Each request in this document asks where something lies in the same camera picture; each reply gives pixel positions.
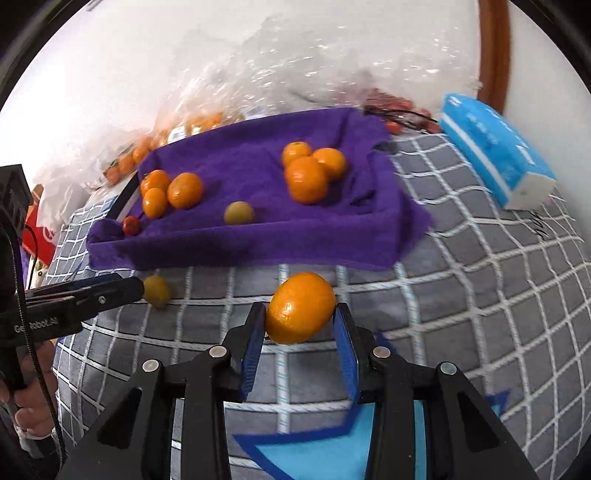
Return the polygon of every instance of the white wall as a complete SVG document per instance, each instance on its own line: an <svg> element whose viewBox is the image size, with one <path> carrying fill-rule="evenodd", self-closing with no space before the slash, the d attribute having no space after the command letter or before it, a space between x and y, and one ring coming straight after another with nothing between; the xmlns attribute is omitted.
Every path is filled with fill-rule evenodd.
<svg viewBox="0 0 591 480"><path fill-rule="evenodd" d="M325 15L327 22L364 28L364 58L376 69L396 67L403 54L429 56L435 41L451 41L470 59L471 75L478 76L477 5L477 0L104 0L66 22L16 85L0 112L0 163L22 163L32 183L43 165L63 162L107 127L151 128L171 83L171 65L183 62L173 57L188 32L201 29L239 44L280 12L304 12L315 22ZM203 62L217 55L203 50L196 44L185 55ZM409 95L441 87L417 81L425 85L415 85Z"/></svg>
<svg viewBox="0 0 591 480"><path fill-rule="evenodd" d="M511 77L505 116L551 165L591 239L591 95L546 34L511 4Z"/></svg>

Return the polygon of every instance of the metal screw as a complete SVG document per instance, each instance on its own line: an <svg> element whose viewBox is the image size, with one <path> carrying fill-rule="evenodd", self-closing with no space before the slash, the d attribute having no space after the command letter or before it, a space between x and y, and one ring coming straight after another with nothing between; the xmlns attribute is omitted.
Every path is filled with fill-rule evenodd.
<svg viewBox="0 0 591 480"><path fill-rule="evenodd" d="M374 348L374 355L378 358L388 358L390 356L390 350L384 346L377 346Z"/></svg>
<svg viewBox="0 0 591 480"><path fill-rule="evenodd" d="M214 358L223 357L224 355L226 355L227 352L228 350L226 350L226 347L221 345L216 345L209 349L209 355L211 355Z"/></svg>
<svg viewBox="0 0 591 480"><path fill-rule="evenodd" d="M154 372L158 369L158 361L157 360L146 360L142 365L142 369L144 372Z"/></svg>
<svg viewBox="0 0 591 480"><path fill-rule="evenodd" d="M457 367L451 362L443 362L439 368L446 375L455 375L457 372Z"/></svg>

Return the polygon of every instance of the clear plastic wrap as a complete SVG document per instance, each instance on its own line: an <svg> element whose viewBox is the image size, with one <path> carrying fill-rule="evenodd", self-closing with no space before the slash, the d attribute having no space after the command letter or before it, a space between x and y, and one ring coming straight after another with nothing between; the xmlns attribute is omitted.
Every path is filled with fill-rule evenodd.
<svg viewBox="0 0 591 480"><path fill-rule="evenodd" d="M234 48L199 30L185 37L173 61L172 88L156 117L152 150L240 119L229 70Z"/></svg>
<svg viewBox="0 0 591 480"><path fill-rule="evenodd" d="M375 11L353 15L354 20L327 8L313 11L268 18L234 48L200 31L188 35L176 58L176 81L155 123L152 148L243 119L375 106L376 98L378 103L403 100L407 109L431 116L445 94L474 95L478 89L474 59L460 48L457 29L424 32L420 41L405 39L402 29L397 43L387 45L392 35L384 35L384 29L392 13L385 21ZM405 24L397 20L399 27ZM416 24L422 21L413 18ZM191 55L196 46L198 52ZM421 121L401 118L406 125L432 126Z"/></svg>
<svg viewBox="0 0 591 480"><path fill-rule="evenodd" d="M34 177L44 186L37 226L59 232L92 190L128 178L150 152L150 142L145 131L108 128L83 145L72 143L59 160L48 162Z"/></svg>

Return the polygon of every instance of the purple towel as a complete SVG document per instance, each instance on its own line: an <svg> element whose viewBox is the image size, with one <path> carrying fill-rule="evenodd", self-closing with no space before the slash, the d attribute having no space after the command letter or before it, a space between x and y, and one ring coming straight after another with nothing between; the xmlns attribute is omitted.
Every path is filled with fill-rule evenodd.
<svg viewBox="0 0 591 480"><path fill-rule="evenodd" d="M142 162L140 178L156 168L171 178L195 172L205 185L202 201L189 210L169 207L162 218L150 220L139 200L130 215L140 218L143 230L134 237L124 237L114 220L99 220L87 239L90 266L391 268L431 219L402 192L389 158L373 150L388 138L378 118L339 108L245 121L159 148ZM349 161L347 175L319 205L296 203L285 186L281 152L297 140L338 148ZM256 223L224 225L224 210L239 200L254 207Z"/></svg>

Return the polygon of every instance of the black cable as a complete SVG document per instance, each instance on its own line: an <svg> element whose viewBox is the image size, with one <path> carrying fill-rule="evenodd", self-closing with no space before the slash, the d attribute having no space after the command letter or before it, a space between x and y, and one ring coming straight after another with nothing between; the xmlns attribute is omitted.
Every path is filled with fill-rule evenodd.
<svg viewBox="0 0 591 480"><path fill-rule="evenodd" d="M386 108L380 108L377 106L366 105L365 106L365 113L381 116L381 117L391 120L393 122L400 120L399 117L393 115L393 113L398 113L398 114L404 114L404 115L415 115L415 116L418 116L424 120L429 120L430 122L433 122L434 124L439 123L437 120L435 120L434 118L431 118L428 115L423 115L422 113L414 112L412 110L403 110L403 109L398 109L398 108L386 109Z"/></svg>
<svg viewBox="0 0 591 480"><path fill-rule="evenodd" d="M60 422L57 418L56 408L51 401L51 395L49 393L49 389L47 388L47 383L45 382L45 377L43 376L43 371L41 370L41 365L39 364L39 357L37 356L37 350L35 349L35 344L33 343L33 332L31 331L31 326L29 322L26 321L24 315L23 305L26 306L26 299L25 299L25 292L24 289L18 288L18 278L19 275L22 276L22 267L21 265L17 265L17 259L15 257L15 251L19 248L16 239L12 238L4 226L2 227L2 231L4 235L8 238L8 242L11 245L11 255L12 255L12 268L14 271L14 281L15 286L17 289L17 303L18 303L18 313L21 316L21 326L22 331L25 335L25 343L27 344L27 351L29 356L31 357L31 361L33 362L33 370L35 371L35 376L39 381L39 386L41 387L41 392L43 392L43 397L45 398L45 402L47 403L47 408L49 409L49 413L51 415L51 419L53 421L53 426L56 428L56 435L57 435L57 454L60 458L60 470L66 461L66 447L64 443L64 436L61 431Z"/></svg>
<svg viewBox="0 0 591 480"><path fill-rule="evenodd" d="M35 235L35 232L32 229L32 227L25 224L25 229L31 232L31 235L33 236L33 241L35 242L35 260L33 261L33 268L31 269L31 274L29 275L29 285L27 286L27 290L30 290L31 285L33 283L33 274L35 272L35 267L37 266L37 259L39 257L39 244L37 243L37 236Z"/></svg>

